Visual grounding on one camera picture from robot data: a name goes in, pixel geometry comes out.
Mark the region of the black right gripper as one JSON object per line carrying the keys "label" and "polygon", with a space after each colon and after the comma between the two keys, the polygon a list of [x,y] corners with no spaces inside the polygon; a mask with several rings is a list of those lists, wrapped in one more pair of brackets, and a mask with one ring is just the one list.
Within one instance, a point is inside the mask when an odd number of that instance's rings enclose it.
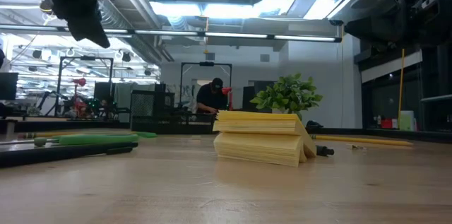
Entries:
{"label": "black right gripper", "polygon": [[429,45],[424,28],[427,0],[394,0],[397,6],[369,9],[345,24],[345,32],[372,43]]}

